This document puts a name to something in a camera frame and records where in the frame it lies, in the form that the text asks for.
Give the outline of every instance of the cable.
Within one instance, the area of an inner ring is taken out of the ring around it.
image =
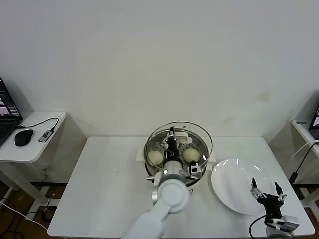
[[[5,199],[5,200],[7,200],[9,203],[11,203],[12,206],[14,207],[14,209],[15,209],[14,204],[13,204],[10,200],[8,200],[8,199],[6,199],[6,198],[2,198],[2,199]],[[2,238],[4,237],[4,235],[9,231],[9,228],[11,227],[11,225],[13,224],[13,222],[14,222],[14,220],[15,220],[16,213],[11,213],[11,212],[10,212],[10,214],[13,214],[13,215],[14,215],[14,216],[13,216],[13,219],[11,220],[11,222],[10,222],[9,226],[7,227],[7,229],[6,229],[3,233],[0,234],[0,239],[2,239]]]
[[[310,148],[308,149],[307,153],[305,154],[303,160],[301,161],[299,167],[298,167],[297,170],[296,170],[294,173],[292,173],[292,175],[290,176],[290,178],[289,178],[290,184],[292,184],[292,185],[294,184],[295,180],[296,180],[297,177],[298,177],[298,170],[300,169],[300,167],[301,167],[302,164],[304,163],[304,161],[305,161],[307,155],[309,154],[309,152],[311,151],[311,149],[312,149],[315,145],[317,145],[317,144],[319,144],[319,142],[316,142],[316,143],[314,143],[313,145],[310,146]]]
[[[44,179],[41,181],[41,182],[38,182],[37,184],[34,184],[34,186],[38,186],[38,185],[40,185],[40,183],[43,183],[46,179],[47,179],[47,170],[46,170],[46,168],[44,169],[44,171],[45,171],[45,177],[44,177]]]
[[[263,216],[257,218],[257,219],[256,219],[255,221],[253,221],[253,222],[251,223],[251,225],[249,226],[249,235],[250,235],[250,237],[251,237],[252,239],[256,239],[256,238],[254,238],[253,235],[251,234],[251,227],[252,227],[257,221],[259,221],[260,219],[265,218],[265,217],[266,217],[266,215],[263,215]]]
[[[53,131],[54,130],[54,128],[57,126],[57,124],[59,123],[59,118],[57,118],[57,117],[52,117],[52,118],[49,118],[49,119],[46,119],[46,120],[44,120],[44,121],[42,121],[42,122],[40,122],[40,123],[36,123],[36,124],[34,124],[34,125],[30,125],[30,126],[24,126],[24,125],[18,125],[18,126],[16,126],[15,128],[32,128],[32,127],[35,127],[35,126],[37,126],[37,125],[39,125],[39,124],[42,124],[42,123],[45,123],[45,122],[47,122],[47,121],[49,121],[49,120],[53,120],[53,119],[56,119],[57,120],[57,122],[55,123],[55,125],[52,127],[52,129],[51,129],[51,131]]]
[[[42,212],[45,208],[47,208],[47,207],[49,206],[50,199],[48,198],[48,203],[47,203],[46,207],[45,207],[43,210],[38,210],[38,211],[28,212],[28,213],[27,213],[26,211],[27,211],[28,208],[33,204],[33,202],[34,202],[34,201],[31,201],[31,203],[26,207],[26,209],[24,210],[24,213],[23,213],[23,214],[31,214],[31,213]],[[20,224],[22,218],[23,218],[23,217],[20,217],[19,221],[17,222],[17,224],[16,224],[16,226],[15,226],[15,229],[14,229],[14,232],[15,232],[15,233],[18,233],[18,232],[17,232],[17,229],[18,229],[18,226],[19,226],[19,224]]]
[[[0,200],[2,200],[2,199],[5,199],[7,202],[11,203],[12,206],[15,208],[14,204],[13,204],[10,200],[8,200],[7,198],[1,198],[1,197],[0,197]],[[1,209],[4,210],[4,211],[7,212],[7,213],[16,214],[16,213],[12,213],[12,212],[7,211],[7,210],[4,209],[3,207],[1,207]]]
[[[310,141],[308,143],[305,143],[300,149],[298,149],[298,151],[296,153],[294,153],[291,158],[290,158],[290,161],[292,161],[293,157],[300,152],[300,150],[302,150],[304,147],[306,147],[308,144],[310,143],[316,143],[316,142],[319,142],[319,140],[314,140],[314,141]]]
[[[16,211],[16,210],[14,210],[14,209],[12,209],[11,207],[9,207],[9,206],[7,206],[6,204],[4,204],[3,202],[1,202],[1,201],[0,201],[0,204],[4,205],[5,207],[9,208],[10,210],[12,210],[12,211],[14,211],[14,212],[16,212],[16,213],[18,213],[18,214],[20,214],[21,216],[23,216],[24,218],[28,219],[29,221],[31,221],[31,222],[33,222],[33,223],[38,224],[40,227],[42,227],[42,228],[44,228],[44,229],[48,230],[48,228],[44,227],[44,226],[43,226],[43,225],[41,225],[40,223],[38,223],[38,222],[36,222],[36,221],[31,220],[31,219],[30,219],[30,218],[28,218],[27,216],[25,216],[25,215],[23,215],[22,213],[20,213],[20,212],[18,212],[18,211]]]

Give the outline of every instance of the laptop screen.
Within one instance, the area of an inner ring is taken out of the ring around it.
[[[20,116],[13,100],[11,99],[9,92],[7,91],[2,79],[0,78],[0,118],[14,116]]]

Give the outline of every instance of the black cable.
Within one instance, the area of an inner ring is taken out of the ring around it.
[[[16,210],[15,205],[14,205],[10,200],[8,200],[8,199],[6,199],[6,198],[1,198],[1,199],[7,200],[9,203],[12,204],[12,207]],[[13,219],[11,220],[11,222],[10,222],[9,226],[7,227],[7,229],[6,229],[3,233],[0,234],[0,239],[2,239],[2,238],[4,237],[4,235],[9,231],[9,228],[10,228],[11,225],[13,224],[13,222],[14,222],[14,220],[15,220],[15,216],[17,215],[17,213],[10,213],[10,214],[13,214]]]
[[[57,124],[59,123],[59,118],[57,118],[57,117],[52,117],[52,118],[49,118],[49,119],[46,119],[46,120],[44,120],[44,121],[42,121],[42,122],[40,122],[40,123],[36,123],[36,124],[34,124],[34,125],[30,125],[30,126],[24,126],[24,125],[18,125],[18,126],[16,126],[15,128],[32,128],[32,127],[35,127],[35,126],[37,126],[37,125],[39,125],[39,124],[42,124],[42,123],[45,123],[45,122],[47,122],[47,121],[49,121],[49,120],[53,120],[53,119],[56,119],[57,120],[57,122],[55,123],[55,125],[52,127],[52,129],[51,129],[51,131],[53,131],[54,130],[54,128],[57,126]]]
[[[252,227],[257,221],[259,221],[260,219],[265,218],[265,217],[266,217],[266,215],[263,215],[263,216],[257,218],[257,219],[256,219],[255,221],[253,221],[253,222],[251,223],[251,225],[249,226],[249,235],[250,235],[250,237],[251,237],[252,239],[256,239],[256,238],[254,238],[253,235],[251,234],[251,227]]]
[[[43,210],[34,211],[34,212],[28,212],[28,213],[27,213],[26,211],[28,210],[28,208],[29,208],[32,204],[33,204],[33,201],[27,206],[27,208],[24,210],[24,212],[23,212],[22,214],[30,214],[30,213],[43,212],[44,209],[43,209]],[[48,208],[49,204],[50,204],[50,199],[48,198],[48,203],[47,203],[47,205],[45,206],[45,208]],[[24,218],[24,217],[20,215],[20,219],[19,219],[19,221],[17,222],[17,224],[16,224],[16,226],[15,226],[15,229],[14,229],[13,239],[15,239],[15,234],[16,234],[16,233],[18,234],[17,229],[18,229],[18,226],[19,226],[19,224],[20,224],[22,218]]]
[[[294,173],[292,173],[292,175],[290,176],[289,182],[290,182],[291,185],[293,185],[294,182],[295,182],[295,180],[297,179],[297,177],[298,177],[298,170],[300,169],[300,167],[301,167],[302,164],[304,163],[304,161],[305,161],[306,157],[308,156],[309,152],[310,152],[311,149],[312,149],[315,145],[317,145],[317,144],[319,144],[319,142],[316,142],[316,143],[314,143],[313,145],[311,145],[311,147],[308,149],[307,153],[305,154],[305,156],[304,156],[303,160],[301,161],[301,163],[300,163],[299,167],[297,168],[297,170],[296,170]]]
[[[298,173],[298,170],[300,169],[301,165],[304,163],[304,160],[306,159],[306,157],[307,157],[307,155],[309,154],[310,150],[311,150],[316,144],[319,144],[319,142],[314,143],[314,144],[311,145],[311,147],[308,149],[308,151],[307,151],[307,153],[305,154],[303,160],[301,161],[299,167],[297,168],[296,173]]]
[[[13,205],[13,208],[15,209],[14,204],[13,204],[10,200],[8,200],[7,198],[1,198],[1,197],[0,197],[0,200],[2,200],[2,199],[5,199],[7,202],[11,203],[11,205]],[[7,210],[6,210],[6,207],[5,207],[5,206],[2,206],[2,205],[1,205],[1,209],[4,210],[5,212],[9,213],[9,214],[17,214],[17,213],[13,213],[13,212],[7,211]]]

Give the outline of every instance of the white wall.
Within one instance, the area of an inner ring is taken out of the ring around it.
[[[2,0],[0,75],[21,108],[90,135],[171,120],[271,141],[319,87],[314,0]]]

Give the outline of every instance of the floor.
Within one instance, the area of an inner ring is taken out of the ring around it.
[[[7,189],[8,188],[6,185],[0,184],[0,197],[3,197],[5,195]],[[64,192],[64,189],[65,187],[63,186],[53,186],[49,189],[47,195],[50,198],[61,198]],[[9,200],[14,204],[14,206],[16,207],[16,210],[19,212],[27,212],[27,210],[30,208],[33,202],[33,199],[22,190],[19,190],[18,192],[13,192]],[[309,209],[306,209],[306,212],[316,229],[316,234],[309,237],[298,237],[298,238],[319,239],[319,223],[316,222],[315,218],[313,217]],[[37,224],[32,223],[30,221],[26,221],[25,219],[20,220],[21,216],[15,216],[14,220],[13,218],[14,218],[14,215],[8,214],[4,210],[0,209],[0,239],[21,239],[21,238],[22,239],[50,239],[52,238],[47,235],[46,230],[44,230]],[[37,213],[35,217],[35,221],[44,225],[46,228],[49,227],[49,223],[46,223],[42,220],[40,213]],[[19,224],[16,231],[18,233],[23,234],[23,237],[18,234],[16,234],[14,237],[14,233],[6,233],[4,235],[1,235],[6,230],[14,232],[18,222]]]

